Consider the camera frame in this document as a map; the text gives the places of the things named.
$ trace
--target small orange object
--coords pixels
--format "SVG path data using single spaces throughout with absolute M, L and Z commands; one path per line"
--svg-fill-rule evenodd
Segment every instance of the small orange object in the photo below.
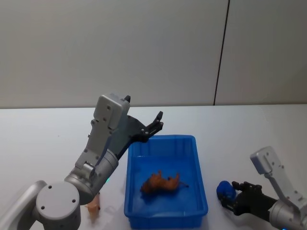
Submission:
M 98 218 L 99 210 L 100 210 L 100 193 L 98 193 L 94 199 L 88 203 L 85 207 L 87 208 L 91 221 L 94 223 L 95 220 Z
M 179 181 L 179 173 L 177 173 L 176 178 L 168 177 L 168 179 L 162 178 L 161 170 L 158 171 L 158 175 L 152 174 L 150 178 L 143 183 L 140 191 L 145 194 L 152 194 L 157 191 L 175 191 L 180 184 L 188 187 L 187 184 Z

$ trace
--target blue plastic tray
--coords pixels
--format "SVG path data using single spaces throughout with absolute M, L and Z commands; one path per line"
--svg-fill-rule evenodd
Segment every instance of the blue plastic tray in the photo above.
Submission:
M 175 193 L 143 196 L 141 185 L 152 173 L 175 177 L 189 188 Z M 208 213 L 205 190 L 193 136 L 154 136 L 147 143 L 129 147 L 125 215 L 134 229 L 194 228 Z

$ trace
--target white table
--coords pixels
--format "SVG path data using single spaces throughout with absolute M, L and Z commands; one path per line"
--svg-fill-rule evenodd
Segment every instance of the white table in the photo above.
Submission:
M 271 230 L 269 223 L 251 215 L 236 217 L 216 197 L 221 180 L 261 184 L 277 198 L 271 184 L 258 175 L 249 155 L 272 145 L 294 187 L 307 195 L 307 105 L 196 106 L 131 108 L 144 124 L 164 112 L 159 134 L 190 134 L 197 141 L 209 213 L 204 230 Z M 93 108 L 0 110 L 0 210 L 17 191 L 36 180 L 61 181 L 73 168 L 91 130 Z M 80 230 L 128 230 L 123 214 L 127 154 L 101 190 L 100 218 L 91 225 L 81 207 Z M 33 230 L 42 230 L 40 223 Z

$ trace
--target blue object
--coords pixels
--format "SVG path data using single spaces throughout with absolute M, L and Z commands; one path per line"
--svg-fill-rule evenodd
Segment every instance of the blue object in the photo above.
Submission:
M 189 187 L 153 196 L 140 192 L 152 173 L 175 177 Z M 129 147 L 125 215 L 133 229 L 194 228 L 208 213 L 205 190 L 193 136 L 153 136 Z
M 236 190 L 228 181 L 221 181 L 216 188 L 216 194 L 223 194 L 228 199 L 234 200 L 236 197 Z

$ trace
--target gray wall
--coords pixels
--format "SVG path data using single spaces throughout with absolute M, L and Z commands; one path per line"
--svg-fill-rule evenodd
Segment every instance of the gray wall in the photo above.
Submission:
M 218 75 L 227 5 L 2 0 L 0 108 L 307 102 L 306 1 L 231 0 Z

